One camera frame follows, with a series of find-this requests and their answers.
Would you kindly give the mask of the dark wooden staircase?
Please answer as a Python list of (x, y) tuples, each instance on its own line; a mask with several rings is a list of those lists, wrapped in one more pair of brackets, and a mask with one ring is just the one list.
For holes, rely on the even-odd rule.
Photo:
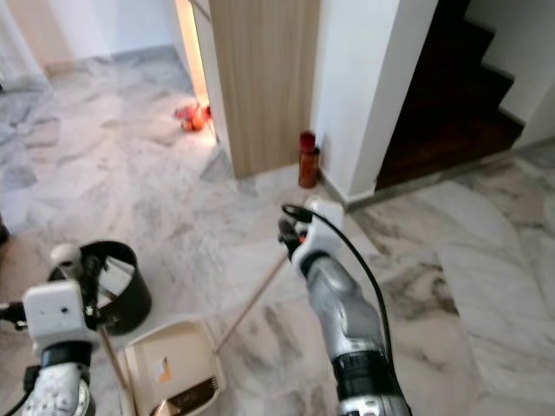
[(439, 0), (406, 91), (378, 191), (504, 152), (524, 123), (500, 106), (514, 76), (487, 66), (495, 32), (465, 16), (471, 0)]

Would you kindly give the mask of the dark red bottle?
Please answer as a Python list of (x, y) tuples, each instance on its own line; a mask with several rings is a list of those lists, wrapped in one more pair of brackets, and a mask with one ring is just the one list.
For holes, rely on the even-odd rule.
[(313, 189), (320, 178), (320, 149), (316, 135), (311, 131), (300, 134), (300, 173), (298, 186), (302, 189)]

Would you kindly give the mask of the small red toy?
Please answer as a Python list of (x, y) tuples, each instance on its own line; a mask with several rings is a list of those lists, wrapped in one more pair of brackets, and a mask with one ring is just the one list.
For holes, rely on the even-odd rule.
[(181, 130), (186, 133), (197, 133), (205, 130), (212, 119), (211, 107), (199, 102), (179, 107), (173, 112), (174, 119), (180, 123)]

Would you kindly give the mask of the black round waste bin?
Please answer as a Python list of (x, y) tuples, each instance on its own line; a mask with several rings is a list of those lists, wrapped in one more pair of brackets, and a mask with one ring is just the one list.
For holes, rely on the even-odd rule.
[[(146, 282), (143, 281), (141, 270), (139, 270), (138, 257), (136, 257), (134, 250), (123, 242), (111, 241), (111, 239), (102, 239), (102, 241), (95, 241), (78, 247), (86, 258), (96, 257), (104, 261), (107, 257), (114, 257), (116, 260), (122, 260), (135, 267), (134, 277), (122, 293), (119, 292), (120, 285), (118, 283), (112, 285), (106, 276), (101, 277), (101, 284), (104, 289), (110, 289), (112, 292), (119, 294), (118, 300), (110, 308), (114, 316), (118, 318), (116, 335), (124, 335), (138, 328), (149, 315), (153, 302)], [(68, 280), (52, 260), (51, 263), (53, 269), (49, 281)]]

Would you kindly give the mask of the beige long-handled dustpan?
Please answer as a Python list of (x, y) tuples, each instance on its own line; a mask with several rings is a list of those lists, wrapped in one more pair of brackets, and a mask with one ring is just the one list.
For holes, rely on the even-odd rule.
[(274, 266), (288, 264), (280, 247), (241, 247), (155, 277), (147, 320), (116, 349), (134, 392), (135, 416), (151, 416), (163, 400), (211, 377), (219, 382), (217, 397), (191, 416), (229, 399), (232, 380), (219, 356), (231, 339), (227, 332), (245, 319), (245, 305), (260, 301), (258, 285), (278, 273)]

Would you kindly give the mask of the light wooden door panel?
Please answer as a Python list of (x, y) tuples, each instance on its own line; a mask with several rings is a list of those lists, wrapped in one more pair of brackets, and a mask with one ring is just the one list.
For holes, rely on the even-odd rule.
[(210, 0), (235, 178), (300, 159), (310, 125), (321, 0)]

